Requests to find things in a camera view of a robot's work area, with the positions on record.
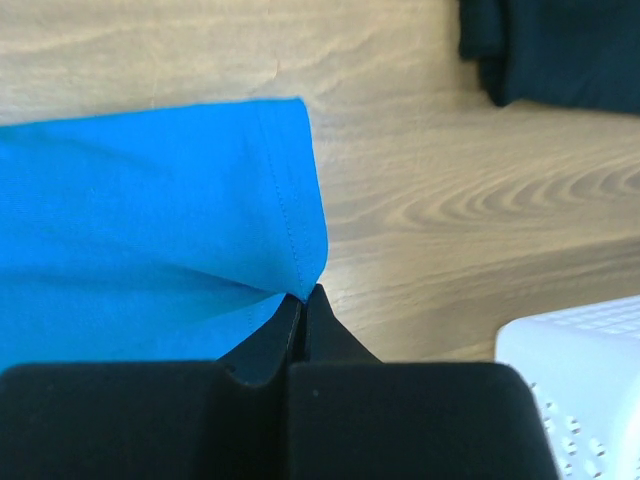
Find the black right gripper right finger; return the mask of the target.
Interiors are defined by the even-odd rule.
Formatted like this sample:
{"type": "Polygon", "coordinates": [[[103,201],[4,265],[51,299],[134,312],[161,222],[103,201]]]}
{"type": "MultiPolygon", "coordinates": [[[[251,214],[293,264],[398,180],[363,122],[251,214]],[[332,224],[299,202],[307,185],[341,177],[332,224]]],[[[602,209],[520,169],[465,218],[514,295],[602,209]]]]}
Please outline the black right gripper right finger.
{"type": "Polygon", "coordinates": [[[384,363],[322,287],[288,370],[292,479],[554,479],[529,386],[492,362],[384,363]]]}

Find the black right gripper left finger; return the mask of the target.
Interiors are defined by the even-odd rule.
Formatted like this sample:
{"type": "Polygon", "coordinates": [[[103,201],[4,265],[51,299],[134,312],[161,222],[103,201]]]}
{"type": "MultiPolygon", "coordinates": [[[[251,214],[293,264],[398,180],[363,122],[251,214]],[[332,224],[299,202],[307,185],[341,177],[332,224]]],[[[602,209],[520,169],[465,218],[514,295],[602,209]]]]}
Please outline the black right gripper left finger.
{"type": "Polygon", "coordinates": [[[278,479],[302,317],[283,299],[218,361],[25,364],[1,377],[5,479],[278,479]]]}

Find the blue t shirt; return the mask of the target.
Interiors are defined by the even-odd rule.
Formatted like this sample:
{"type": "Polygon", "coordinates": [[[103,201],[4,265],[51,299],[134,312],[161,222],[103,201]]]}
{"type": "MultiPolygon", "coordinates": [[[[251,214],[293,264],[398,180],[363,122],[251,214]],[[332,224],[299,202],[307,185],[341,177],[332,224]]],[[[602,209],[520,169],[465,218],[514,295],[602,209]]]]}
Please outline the blue t shirt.
{"type": "Polygon", "coordinates": [[[219,358],[327,257],[298,98],[1,130],[3,368],[219,358]]]}

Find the white plastic basket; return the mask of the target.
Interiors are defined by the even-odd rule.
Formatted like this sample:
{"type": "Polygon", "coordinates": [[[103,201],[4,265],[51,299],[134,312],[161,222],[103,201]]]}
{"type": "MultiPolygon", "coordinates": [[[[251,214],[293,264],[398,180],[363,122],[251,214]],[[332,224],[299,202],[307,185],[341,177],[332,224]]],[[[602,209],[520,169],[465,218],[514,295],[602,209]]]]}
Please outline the white plastic basket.
{"type": "Polygon", "coordinates": [[[495,359],[528,383],[561,478],[638,478],[638,297],[513,320],[495,359]]]}

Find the folded black t shirt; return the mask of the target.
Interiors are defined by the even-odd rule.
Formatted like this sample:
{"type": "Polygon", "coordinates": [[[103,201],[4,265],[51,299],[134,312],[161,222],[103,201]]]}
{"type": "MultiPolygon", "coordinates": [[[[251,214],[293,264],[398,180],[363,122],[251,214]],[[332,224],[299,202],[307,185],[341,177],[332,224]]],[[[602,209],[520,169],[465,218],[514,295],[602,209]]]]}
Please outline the folded black t shirt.
{"type": "Polygon", "coordinates": [[[636,1],[462,1],[459,55],[500,107],[639,112],[636,1]]]}

